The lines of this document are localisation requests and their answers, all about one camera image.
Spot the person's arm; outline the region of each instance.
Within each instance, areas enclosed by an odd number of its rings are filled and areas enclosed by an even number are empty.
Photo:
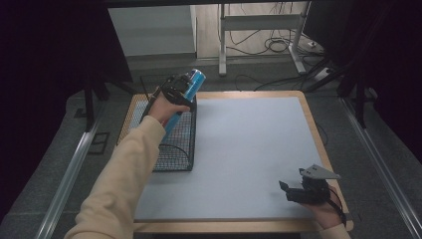
[[[133,214],[140,193],[158,159],[165,135],[161,125],[188,107],[169,103],[160,94],[148,116],[114,150],[65,238],[132,238]]]
[[[336,193],[335,188],[331,186],[329,188],[332,190],[330,199],[335,204],[339,205],[340,201],[334,194]],[[316,222],[322,228],[322,231],[319,232],[322,239],[350,239],[344,225],[341,223],[340,216],[328,203],[323,205],[302,204],[302,206],[313,213]]]

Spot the human hand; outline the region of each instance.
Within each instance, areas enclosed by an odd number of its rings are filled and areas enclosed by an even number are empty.
[[[149,110],[148,115],[158,120],[161,124],[166,123],[175,113],[188,112],[189,107],[178,106],[169,102],[165,96],[160,93]]]
[[[330,199],[333,201],[338,207],[341,207],[340,200],[336,196],[337,191],[334,187],[330,186],[329,189],[332,191],[330,192]],[[323,205],[309,205],[309,204],[301,204],[303,207],[309,209],[313,214],[317,221],[317,223],[323,229],[328,229],[334,226],[341,224],[341,218],[335,209],[325,202]]]

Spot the beige sweater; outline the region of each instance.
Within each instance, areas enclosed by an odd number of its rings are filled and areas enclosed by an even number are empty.
[[[145,117],[121,141],[82,204],[77,225],[66,239],[133,237],[133,213],[158,159],[158,146],[164,135],[165,130],[156,119]],[[324,239],[349,238],[342,225],[320,234]]]

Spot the white wall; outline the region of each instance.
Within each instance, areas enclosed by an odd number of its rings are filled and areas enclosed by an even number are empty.
[[[108,9],[125,56],[195,53],[194,6]]]

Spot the metal grid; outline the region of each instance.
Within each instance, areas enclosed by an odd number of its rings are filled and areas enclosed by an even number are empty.
[[[133,96],[117,144],[121,142],[132,128],[139,125],[140,118],[147,104],[146,95],[138,94]],[[153,171],[191,171],[194,159],[195,131],[196,111],[183,113],[171,134],[160,144],[158,161]]]

